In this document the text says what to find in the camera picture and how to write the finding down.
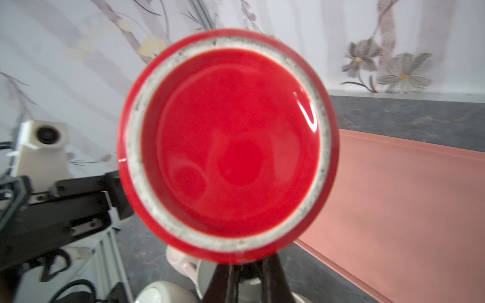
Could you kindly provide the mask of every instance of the floral wallpaper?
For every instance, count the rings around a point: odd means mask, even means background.
[[[292,47],[336,95],[485,93],[477,65],[484,63],[483,1],[203,1],[218,28],[260,32]]]
[[[2,1],[1,140],[27,119],[62,122],[73,176],[117,169],[125,97],[146,64],[201,30],[192,15],[187,0]]]
[[[374,75],[372,72],[377,71],[377,65],[374,60],[380,56],[384,57],[383,53],[388,57],[395,48],[395,24],[393,22],[392,9],[398,1],[380,0],[377,25],[372,35],[368,39],[350,43],[348,53],[345,56],[351,61],[342,66],[342,71],[346,72],[350,78],[356,78],[358,82],[345,81],[341,84],[359,85],[365,87],[371,93],[378,93],[373,83]],[[388,23],[385,27],[381,26],[384,21]],[[379,29],[382,34],[382,47],[374,40]],[[386,93],[418,93],[431,84],[430,79],[419,75],[428,68],[430,57],[430,53],[422,53],[415,58],[412,54],[406,52],[388,60],[382,58],[380,65],[386,68],[387,74],[378,77],[376,82],[387,85],[385,88]],[[370,72],[367,84],[362,80],[361,70]]]

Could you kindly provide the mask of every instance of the red glaze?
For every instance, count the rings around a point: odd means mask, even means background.
[[[319,91],[331,128],[330,168],[313,209],[282,238],[246,252],[204,250],[167,233],[143,207],[126,163],[125,127],[145,79],[179,49],[217,36],[258,40],[292,58]],[[255,52],[213,50],[184,62],[161,83],[143,126],[146,173],[164,206],[188,226],[221,237],[256,235],[286,219],[309,189],[320,148],[319,129],[311,129],[297,101],[307,113],[311,112],[310,101],[296,79]],[[122,183],[142,220],[168,244],[220,263],[264,257],[303,232],[330,192],[339,146],[335,114],[315,72],[282,43],[240,30],[204,32],[160,54],[134,84],[122,112],[118,136]]]

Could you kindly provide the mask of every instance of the white cup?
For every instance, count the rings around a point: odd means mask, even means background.
[[[186,277],[189,277],[192,282],[197,285],[197,276],[195,274],[195,268],[199,259],[181,252],[180,250],[167,246],[166,257],[168,263],[179,273]]]
[[[197,298],[176,284],[155,281],[140,291],[135,303],[197,303]]]
[[[197,295],[202,299],[204,294],[209,289],[209,284],[214,276],[216,263],[200,260],[191,275],[196,277],[195,290]],[[256,303],[261,300],[261,280],[254,278],[245,280],[239,283],[239,302],[240,303]]]

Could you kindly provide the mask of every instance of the black cable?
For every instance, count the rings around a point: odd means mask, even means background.
[[[88,281],[86,279],[80,279],[80,280],[75,280],[75,281],[69,282],[66,285],[64,285],[63,288],[61,288],[59,291],[57,291],[54,294],[54,296],[52,297],[52,299],[50,299],[49,303],[53,303],[55,300],[57,300],[57,298],[60,295],[62,295],[63,292],[65,292],[69,288],[71,288],[73,286],[76,286],[76,285],[84,285],[84,286],[87,286],[91,290],[91,292],[93,294],[93,297],[96,298],[96,288],[94,287],[93,283],[91,283],[91,281]]]

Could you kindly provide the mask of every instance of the camera lens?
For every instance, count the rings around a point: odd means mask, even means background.
[[[54,144],[59,140],[60,136],[59,131],[50,126],[42,126],[37,131],[37,138],[44,144]]]

